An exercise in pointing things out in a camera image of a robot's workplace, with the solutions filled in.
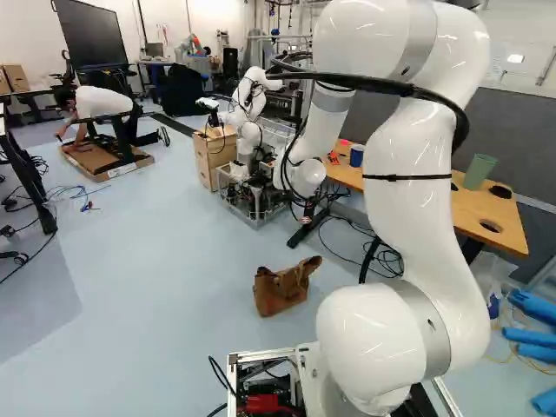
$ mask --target gray wall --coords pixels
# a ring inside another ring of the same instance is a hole
[[[365,143],[395,111],[399,99],[358,92],[341,137]],[[556,205],[556,100],[496,89],[479,89],[466,108],[471,132],[453,156],[465,171],[475,153],[499,159],[490,178],[522,195]],[[556,252],[556,216],[520,204],[531,255],[519,259],[513,278],[527,282]]]

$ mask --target flat cardboard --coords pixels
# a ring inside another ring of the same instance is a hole
[[[195,162],[201,184],[211,191],[217,190],[216,168],[237,158],[237,134],[234,128],[208,128],[193,134]]]
[[[29,81],[23,71],[23,67],[19,64],[5,64],[3,70],[10,80],[11,88],[15,93],[24,93],[30,91]]]
[[[10,82],[8,82],[8,77],[6,73],[3,72],[3,66],[0,65],[0,94],[11,93]]]
[[[143,152],[139,148],[132,146],[131,149],[134,155],[147,155],[149,157],[142,159],[141,161],[137,161],[135,163],[132,162],[128,165],[95,175],[93,173],[97,169],[110,163],[117,162],[118,158],[95,144],[92,144],[91,147],[92,149],[87,152],[65,152],[63,148],[60,147],[60,152],[69,163],[79,169],[87,178],[95,182],[108,181],[111,178],[116,178],[117,176],[127,174],[128,172],[135,171],[136,169],[144,168],[155,163],[155,158],[146,152]]]

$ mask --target ceiling light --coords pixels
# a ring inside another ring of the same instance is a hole
[[[525,57],[522,56],[522,55],[512,54],[507,58],[507,61],[509,63],[522,63],[524,59],[525,59]]]

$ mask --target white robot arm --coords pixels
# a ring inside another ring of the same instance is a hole
[[[264,91],[276,91],[282,86],[281,80],[268,80],[264,69],[259,67],[251,67],[243,76],[232,95],[234,109],[227,113],[224,121],[234,126],[238,132],[239,154],[250,155],[260,142],[261,129],[255,121],[267,104]]]
[[[463,109],[486,72],[489,48],[481,20],[451,4],[333,0],[315,27],[313,55],[319,73],[411,82]],[[326,175],[313,158],[333,149],[353,96],[345,84],[316,84],[305,132],[284,162],[300,194],[310,196]],[[405,97],[367,142],[369,221],[401,253],[405,273],[342,288],[317,316],[331,374],[366,414],[389,414],[412,384],[473,364],[489,342],[485,302],[453,231],[455,129],[443,103]],[[274,185],[288,188],[283,170],[275,169]]]

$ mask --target green cup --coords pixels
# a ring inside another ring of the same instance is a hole
[[[496,158],[483,154],[475,154],[471,165],[467,169],[463,186],[472,191],[479,189],[497,163],[498,159]]]

